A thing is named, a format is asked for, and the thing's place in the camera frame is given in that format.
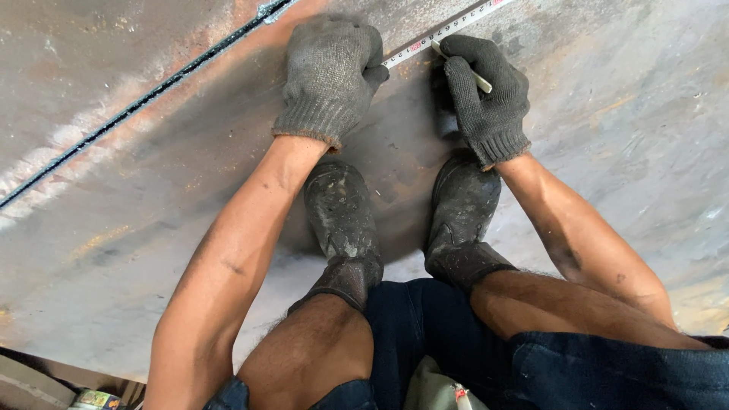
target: dark shorts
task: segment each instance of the dark shorts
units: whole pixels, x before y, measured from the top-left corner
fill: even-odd
[[[367,301],[370,380],[337,386],[312,409],[401,409],[428,355],[490,409],[729,409],[729,351],[658,349],[577,333],[503,341],[466,296],[434,279],[382,282]],[[233,377],[205,410],[247,409]]]

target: gray knitted glove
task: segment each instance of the gray knitted glove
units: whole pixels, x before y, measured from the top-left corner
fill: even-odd
[[[521,129],[521,121],[529,112],[526,76],[509,64],[490,40],[454,34],[443,39],[440,49],[453,56],[445,62],[445,75],[459,129],[483,170],[528,151],[531,142]],[[491,93],[480,93],[476,88],[469,63],[493,85]]]
[[[288,55],[286,109],[271,133],[309,136],[339,150],[389,77],[380,33],[346,21],[305,23],[294,29]]]

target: person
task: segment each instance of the person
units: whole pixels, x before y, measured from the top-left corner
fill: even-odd
[[[401,409],[426,355],[490,409],[729,408],[724,339],[682,334],[650,267],[529,153],[526,77],[488,40],[440,46],[469,149],[434,184],[432,279],[382,282],[365,181],[341,161],[320,163],[389,77],[380,34],[302,24],[273,143],[157,325],[145,410]],[[521,271],[483,241],[502,180],[564,279]],[[327,267],[234,375],[233,342],[301,188]]]

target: dirty boot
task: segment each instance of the dirty boot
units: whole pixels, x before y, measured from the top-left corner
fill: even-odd
[[[370,193],[362,175],[338,161],[314,167],[304,184],[304,202],[328,265],[289,314],[319,293],[331,293],[363,312],[367,291],[382,281],[383,264]]]
[[[515,268],[483,241],[501,194],[496,170],[483,172],[470,150],[443,165],[433,187],[433,223],[425,270],[467,295],[487,274]]]

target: measuring tape blade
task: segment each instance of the measuring tape blade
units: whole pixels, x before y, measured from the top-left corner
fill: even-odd
[[[390,58],[387,58],[382,63],[382,65],[387,67],[388,69],[391,69],[397,64],[402,63],[403,61],[409,59],[415,54],[418,54],[419,52],[430,47],[433,40],[440,42],[440,40],[442,40],[444,37],[449,36],[457,32],[458,30],[461,30],[462,28],[471,25],[472,23],[475,23],[483,16],[497,11],[499,8],[512,1],[514,0],[490,0],[486,3],[473,7],[472,9],[466,11],[457,18],[452,19],[445,26],[439,28],[438,30],[433,30],[432,34],[429,34],[422,39],[412,43],[411,45],[403,48],[402,50],[395,52]]]

